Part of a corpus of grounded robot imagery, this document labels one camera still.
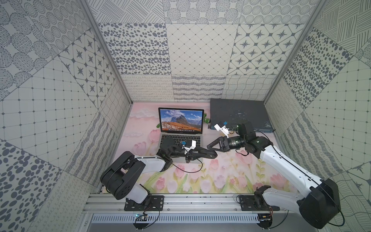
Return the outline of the black wireless mouse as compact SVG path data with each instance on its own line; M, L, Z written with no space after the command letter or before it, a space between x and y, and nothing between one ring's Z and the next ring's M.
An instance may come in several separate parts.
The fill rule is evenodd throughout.
M198 158L216 159L218 154L213 149L196 148L195 149Z

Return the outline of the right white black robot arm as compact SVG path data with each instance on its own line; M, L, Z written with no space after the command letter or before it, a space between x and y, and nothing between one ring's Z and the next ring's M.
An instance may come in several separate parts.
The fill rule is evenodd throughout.
M256 209L273 211L274 207L300 214L311 226L322 229L341 214L338 185L331 179L322 179L281 152L265 135L257 136L251 123L232 124L227 122L213 125L224 135L211 142L208 149L220 147L219 152L244 148L249 155L269 164L297 189L297 193L263 185L254 192Z

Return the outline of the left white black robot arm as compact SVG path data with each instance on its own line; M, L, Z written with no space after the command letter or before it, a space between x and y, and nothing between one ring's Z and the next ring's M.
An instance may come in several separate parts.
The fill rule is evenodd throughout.
M124 152L100 176L100 182L117 200L129 199L140 205L148 205L150 191L137 180L144 173L164 172L173 165L173 158L184 157L192 161L202 156L202 147L195 140L185 140L180 145L173 138L165 138L154 157L136 157Z

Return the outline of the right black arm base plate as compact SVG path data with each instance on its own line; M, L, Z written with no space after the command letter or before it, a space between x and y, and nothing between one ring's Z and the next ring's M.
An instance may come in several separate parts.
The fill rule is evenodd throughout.
M236 202L242 211L280 211L280 207L269 206L265 202L256 200L254 195L237 195Z

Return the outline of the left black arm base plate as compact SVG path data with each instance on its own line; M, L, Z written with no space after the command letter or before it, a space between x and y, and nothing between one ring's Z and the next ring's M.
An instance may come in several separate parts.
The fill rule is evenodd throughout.
M126 199L124 211L162 211L164 204L164 195L148 195L142 203Z

